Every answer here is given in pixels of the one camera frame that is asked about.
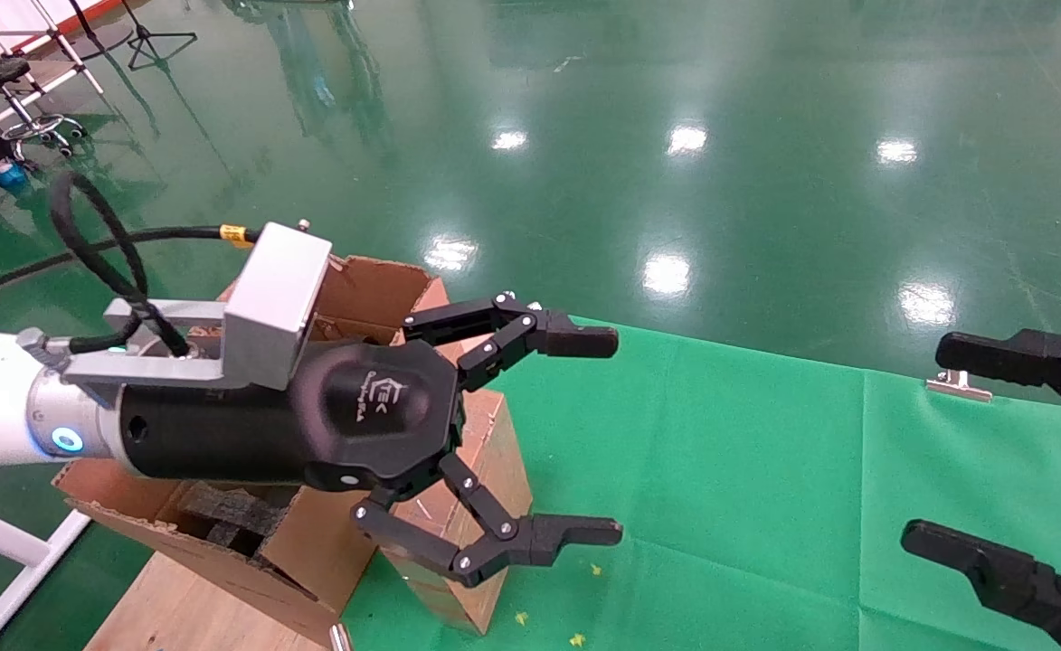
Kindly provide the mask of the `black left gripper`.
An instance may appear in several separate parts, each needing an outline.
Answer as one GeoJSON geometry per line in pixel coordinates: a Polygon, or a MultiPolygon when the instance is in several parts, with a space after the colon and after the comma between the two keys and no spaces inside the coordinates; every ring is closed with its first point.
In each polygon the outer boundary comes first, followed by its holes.
{"type": "Polygon", "coordinates": [[[460,391],[483,388],[530,354],[612,358],[616,329],[577,326],[504,292],[413,312],[402,331],[411,344],[311,344],[286,389],[128,386],[119,407],[125,459],[151,478],[373,489],[352,508],[356,527],[465,588],[510,565],[551,566],[570,544],[620,543],[618,520],[514,516],[451,453],[465,421],[460,391]],[[434,349],[477,337],[456,366],[434,349]],[[479,524],[467,547],[390,512],[399,494],[439,479],[479,524]]]}

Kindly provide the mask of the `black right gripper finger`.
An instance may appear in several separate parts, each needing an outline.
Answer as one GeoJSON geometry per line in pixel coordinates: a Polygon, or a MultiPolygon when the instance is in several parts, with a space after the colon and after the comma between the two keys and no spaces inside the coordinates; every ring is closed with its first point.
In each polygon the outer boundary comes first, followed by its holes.
{"type": "Polygon", "coordinates": [[[1046,386],[1061,397],[1061,334],[1022,329],[1010,338],[992,339],[952,331],[940,338],[935,360],[981,379],[1046,386]]]}
{"type": "Polygon", "coordinates": [[[911,520],[904,551],[959,571],[982,608],[1038,627],[1061,647],[1061,574],[1030,553],[927,520],[911,520]]]}

